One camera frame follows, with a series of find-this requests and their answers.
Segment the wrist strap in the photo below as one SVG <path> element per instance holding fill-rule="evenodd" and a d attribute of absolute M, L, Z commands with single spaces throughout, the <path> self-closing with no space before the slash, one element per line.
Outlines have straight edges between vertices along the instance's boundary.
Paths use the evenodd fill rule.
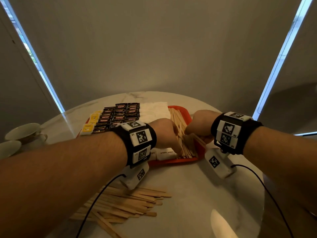
<path fill-rule="evenodd" d="M 150 158 L 150 150 L 156 145 L 156 133 L 150 125 L 138 120 L 118 124 L 110 131 L 116 133 L 125 144 L 127 166 L 134 168 Z"/>
<path fill-rule="evenodd" d="M 233 155 L 242 155 L 248 138 L 260 126 L 263 126 L 261 122 L 249 116 L 228 112 L 215 119 L 211 134 L 216 146 Z"/>

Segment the hand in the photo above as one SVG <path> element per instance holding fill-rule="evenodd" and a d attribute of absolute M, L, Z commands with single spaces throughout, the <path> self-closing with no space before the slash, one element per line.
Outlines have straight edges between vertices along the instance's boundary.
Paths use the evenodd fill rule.
<path fill-rule="evenodd" d="M 172 148 L 179 157 L 183 154 L 183 150 L 176 138 L 178 129 L 172 120 L 157 119 L 149 123 L 149 125 L 156 133 L 156 148 Z"/>
<path fill-rule="evenodd" d="M 185 134 L 194 133 L 205 143 L 210 143 L 214 139 L 210 132 L 211 126 L 220 114 L 211 110 L 198 110 L 194 113 L 192 122 L 186 127 Z"/>

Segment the bundle of wooden stirrers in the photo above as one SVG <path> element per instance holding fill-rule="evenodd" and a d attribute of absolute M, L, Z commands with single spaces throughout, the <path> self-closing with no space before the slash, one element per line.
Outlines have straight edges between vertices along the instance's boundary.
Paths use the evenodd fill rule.
<path fill-rule="evenodd" d="M 70 219 L 83 220 L 88 209 L 99 193 L 96 193 Z M 171 197 L 166 190 L 154 187 L 137 187 L 128 190 L 120 184 L 111 184 L 98 198 L 87 220 L 95 221 L 113 238 L 124 238 L 111 223 L 124 223 L 128 218 L 140 216 L 156 216 L 151 211 L 154 205 L 162 205 L 164 197 Z"/>
<path fill-rule="evenodd" d="M 196 148 L 194 145 L 194 139 L 204 148 L 206 148 L 206 143 L 201 140 L 197 135 L 190 134 L 185 135 L 185 128 L 187 127 L 187 124 L 179 110 L 176 110 L 174 108 L 168 108 L 171 114 L 171 120 L 176 124 L 178 129 L 178 140 L 179 144 L 183 149 L 183 156 L 180 158 L 189 158 L 191 159 L 193 156 L 198 157 Z"/>

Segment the black wristband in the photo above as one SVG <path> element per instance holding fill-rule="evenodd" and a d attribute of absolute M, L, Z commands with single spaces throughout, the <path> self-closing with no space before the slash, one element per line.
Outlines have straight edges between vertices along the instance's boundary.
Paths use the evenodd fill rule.
<path fill-rule="evenodd" d="M 126 165 L 127 166 L 129 165 L 130 168 L 134 168 L 135 166 L 147 161 L 150 158 L 151 152 L 149 152 L 149 151 L 152 148 L 154 148 L 156 145 L 156 140 L 157 140 L 156 133 L 155 133 L 154 129 L 148 124 L 143 124 L 143 126 L 139 127 L 139 128 L 136 126 L 136 128 L 133 128 L 129 131 L 125 130 L 121 125 L 122 124 L 118 125 L 115 128 L 111 128 L 110 131 L 116 133 L 124 142 L 126 152 L 127 152 L 127 157 L 128 157 Z M 145 130 L 147 130 L 147 129 L 150 132 L 151 140 L 149 140 L 149 137 L 147 137 L 147 135 L 145 134 Z M 144 137 L 144 139 L 141 142 L 139 141 L 138 145 L 136 145 L 136 146 L 133 145 L 133 142 L 132 142 L 131 136 L 130 136 L 130 134 L 135 133 L 135 132 L 137 132 L 137 133 L 143 132 L 143 137 Z M 137 162 L 133 162 L 133 154 L 135 156 L 137 156 L 136 157 Z"/>
<path fill-rule="evenodd" d="M 263 124 L 261 122 L 257 122 L 255 120 L 252 120 L 251 117 L 248 117 L 249 119 L 246 121 L 243 120 L 239 120 L 233 117 L 230 117 L 227 115 L 225 115 L 226 113 L 222 113 L 221 115 L 219 115 L 215 121 L 213 122 L 212 126 L 211 126 L 211 134 L 212 136 L 214 136 L 214 144 L 218 147 L 220 147 L 221 149 L 223 149 L 225 152 L 229 152 L 233 155 L 237 154 L 237 155 L 242 155 L 243 154 L 243 149 L 244 146 L 248 140 L 248 138 L 250 137 L 250 135 L 260 126 L 263 126 Z M 234 113 L 235 115 L 239 115 L 239 117 L 246 117 L 244 115 L 240 115 L 237 113 Z M 232 126 L 232 130 L 234 129 L 234 127 L 237 125 L 237 127 L 241 127 L 239 135 L 238 136 L 232 136 L 231 138 L 229 137 L 231 134 L 229 134 L 228 132 L 226 132 L 225 130 L 217 130 L 220 124 L 220 121 L 224 121 L 226 122 L 225 124 L 228 124 L 230 126 Z M 237 139 L 237 143 L 236 143 L 236 147 L 232 148 L 229 145 L 226 145 L 225 143 L 221 142 L 221 139 L 217 139 L 217 134 L 221 135 L 221 137 L 224 135 L 226 136 L 228 139 Z"/>

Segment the person's left arm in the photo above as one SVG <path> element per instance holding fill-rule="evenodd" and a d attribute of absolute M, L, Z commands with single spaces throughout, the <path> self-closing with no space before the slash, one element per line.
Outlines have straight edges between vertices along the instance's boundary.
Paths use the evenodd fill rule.
<path fill-rule="evenodd" d="M 157 148 L 181 154 L 169 119 L 149 124 Z M 0 237 L 44 237 L 89 200 L 127 163 L 113 132 L 79 137 L 0 160 Z"/>

